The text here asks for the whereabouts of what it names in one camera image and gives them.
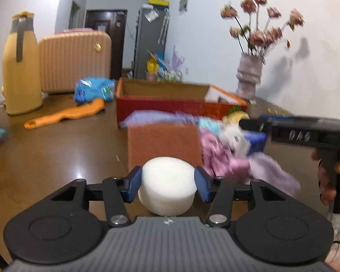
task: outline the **dark brown door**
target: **dark brown door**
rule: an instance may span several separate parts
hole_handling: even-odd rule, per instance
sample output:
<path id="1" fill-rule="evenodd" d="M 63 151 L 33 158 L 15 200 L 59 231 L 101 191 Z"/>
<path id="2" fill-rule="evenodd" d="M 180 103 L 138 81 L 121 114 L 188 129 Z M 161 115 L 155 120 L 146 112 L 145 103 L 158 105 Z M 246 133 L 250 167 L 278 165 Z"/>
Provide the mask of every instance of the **dark brown door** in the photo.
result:
<path id="1" fill-rule="evenodd" d="M 109 34 L 112 40 L 111 79 L 118 80 L 122 73 L 127 10 L 87 11 L 85 27 Z"/>

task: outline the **brown table surface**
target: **brown table surface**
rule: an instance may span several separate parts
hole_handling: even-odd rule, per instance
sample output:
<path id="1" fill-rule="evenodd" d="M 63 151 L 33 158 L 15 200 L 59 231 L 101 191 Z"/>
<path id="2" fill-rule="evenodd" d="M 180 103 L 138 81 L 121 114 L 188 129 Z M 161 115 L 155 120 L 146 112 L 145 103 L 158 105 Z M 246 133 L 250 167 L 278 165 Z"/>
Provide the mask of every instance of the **brown table surface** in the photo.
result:
<path id="1" fill-rule="evenodd" d="M 73 95 L 66 94 L 49 96 L 43 108 L 22 116 L 9 117 L 0 109 L 0 128 L 8 131 L 6 141 L 0 144 L 0 253 L 8 262 L 11 260 L 2 232 L 13 216 L 77 178 L 90 184 L 128 173 L 127 134 L 117 128 L 115 102 L 107 103 L 104 113 L 89 118 L 34 130 L 23 127 L 28 120 L 73 106 Z M 257 117 L 268 108 L 281 112 L 279 107 L 257 99 L 257 106 L 250 105 L 249 114 Z M 269 142 L 265 152 L 300 181 L 298 199 L 325 212 L 319 201 L 317 163 L 310 160 L 310 149 Z M 151 215 L 138 199 L 126 208 L 131 219 Z M 186 215 L 204 218 L 208 210 L 209 205 L 196 197 Z M 91 202 L 90 211 L 105 220 L 103 202 Z M 246 204 L 236 202 L 233 218 L 245 211 Z"/>

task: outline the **hand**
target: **hand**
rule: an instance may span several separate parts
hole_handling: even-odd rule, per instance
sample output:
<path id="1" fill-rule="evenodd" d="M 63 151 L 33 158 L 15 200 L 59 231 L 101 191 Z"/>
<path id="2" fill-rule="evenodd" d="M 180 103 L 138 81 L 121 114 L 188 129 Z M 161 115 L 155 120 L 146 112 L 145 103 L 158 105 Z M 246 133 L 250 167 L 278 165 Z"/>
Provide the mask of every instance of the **hand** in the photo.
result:
<path id="1" fill-rule="evenodd" d="M 311 158 L 313 160 L 320 160 L 317 150 L 314 150 L 311 154 Z M 340 162 L 338 162 L 335 165 L 335 171 L 340 174 Z M 317 172 L 317 177 L 320 181 L 320 190 L 321 190 L 321 202 L 328 206 L 336 197 L 336 190 L 330 183 L 330 176 L 325 170 L 325 168 L 322 166 L 322 164 L 319 166 L 319 170 Z"/>

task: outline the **yellow bottle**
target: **yellow bottle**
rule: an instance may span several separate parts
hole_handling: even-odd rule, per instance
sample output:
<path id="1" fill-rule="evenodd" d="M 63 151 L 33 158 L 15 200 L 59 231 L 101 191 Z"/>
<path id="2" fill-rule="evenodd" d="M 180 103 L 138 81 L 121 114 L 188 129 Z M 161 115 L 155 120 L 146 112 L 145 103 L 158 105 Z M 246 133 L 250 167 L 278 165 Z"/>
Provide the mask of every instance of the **yellow bottle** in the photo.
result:
<path id="1" fill-rule="evenodd" d="M 4 48 L 2 82 L 9 115 L 27 113 L 43 105 L 33 18 L 34 14 L 26 11 L 13 16 Z"/>

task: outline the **orange scraper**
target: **orange scraper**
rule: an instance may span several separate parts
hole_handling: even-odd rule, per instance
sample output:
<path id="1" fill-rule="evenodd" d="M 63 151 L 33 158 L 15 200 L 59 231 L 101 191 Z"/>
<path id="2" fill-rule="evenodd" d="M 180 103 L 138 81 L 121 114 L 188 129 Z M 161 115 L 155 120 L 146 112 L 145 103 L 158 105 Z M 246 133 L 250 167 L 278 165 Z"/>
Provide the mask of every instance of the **orange scraper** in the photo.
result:
<path id="1" fill-rule="evenodd" d="M 67 108 L 48 116 L 42 116 L 24 124 L 26 129 L 35 129 L 42 126 L 55 124 L 64 119 L 77 120 L 87 116 L 93 116 L 105 109 L 104 100 L 96 98 L 90 104 L 85 104 L 78 107 Z"/>

